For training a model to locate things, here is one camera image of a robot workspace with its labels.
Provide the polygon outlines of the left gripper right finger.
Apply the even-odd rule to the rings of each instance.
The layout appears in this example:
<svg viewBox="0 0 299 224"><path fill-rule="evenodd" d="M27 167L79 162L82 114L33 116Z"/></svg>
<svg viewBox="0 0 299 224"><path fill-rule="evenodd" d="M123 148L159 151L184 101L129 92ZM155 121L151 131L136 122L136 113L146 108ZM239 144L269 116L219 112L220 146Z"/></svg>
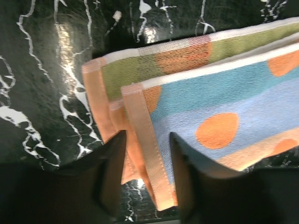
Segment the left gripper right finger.
<svg viewBox="0 0 299 224"><path fill-rule="evenodd" d="M180 222L183 224L296 224L299 171L227 168L170 133Z"/></svg>

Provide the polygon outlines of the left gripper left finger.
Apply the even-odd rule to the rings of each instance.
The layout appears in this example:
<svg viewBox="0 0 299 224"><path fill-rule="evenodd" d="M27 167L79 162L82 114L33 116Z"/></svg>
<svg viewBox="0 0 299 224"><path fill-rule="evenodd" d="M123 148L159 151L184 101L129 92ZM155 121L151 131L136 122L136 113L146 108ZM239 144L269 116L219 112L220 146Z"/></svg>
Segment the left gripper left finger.
<svg viewBox="0 0 299 224"><path fill-rule="evenodd" d="M119 131L86 156L53 171L0 166L3 224L111 224L116 216L127 135Z"/></svg>

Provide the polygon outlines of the orange polka dot towel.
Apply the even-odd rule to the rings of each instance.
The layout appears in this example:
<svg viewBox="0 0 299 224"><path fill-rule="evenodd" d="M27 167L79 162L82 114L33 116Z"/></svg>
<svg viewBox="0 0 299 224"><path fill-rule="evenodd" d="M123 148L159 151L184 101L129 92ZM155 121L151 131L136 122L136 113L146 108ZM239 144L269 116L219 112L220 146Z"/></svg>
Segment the orange polka dot towel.
<svg viewBox="0 0 299 224"><path fill-rule="evenodd" d="M169 135L245 168L299 144L299 19L116 51L82 66L103 141L127 131L122 182L177 205Z"/></svg>

